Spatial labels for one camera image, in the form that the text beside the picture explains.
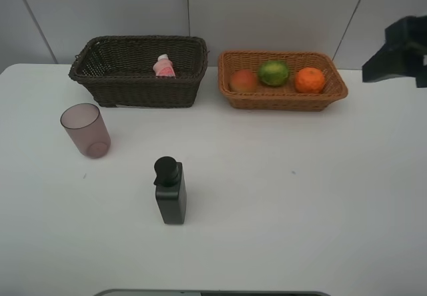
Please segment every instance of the table surface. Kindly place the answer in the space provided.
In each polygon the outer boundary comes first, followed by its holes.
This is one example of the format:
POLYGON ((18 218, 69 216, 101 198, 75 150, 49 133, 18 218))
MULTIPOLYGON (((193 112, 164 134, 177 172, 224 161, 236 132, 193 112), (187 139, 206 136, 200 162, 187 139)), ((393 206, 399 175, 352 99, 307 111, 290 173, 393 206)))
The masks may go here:
POLYGON ((245 111, 210 67, 192 108, 102 108, 112 146, 92 160, 59 123, 93 103, 68 70, 0 75, 0 294, 427 294, 427 90, 413 80, 341 71, 349 95, 323 112, 245 111), (164 155, 183 163, 182 226, 155 202, 164 155))

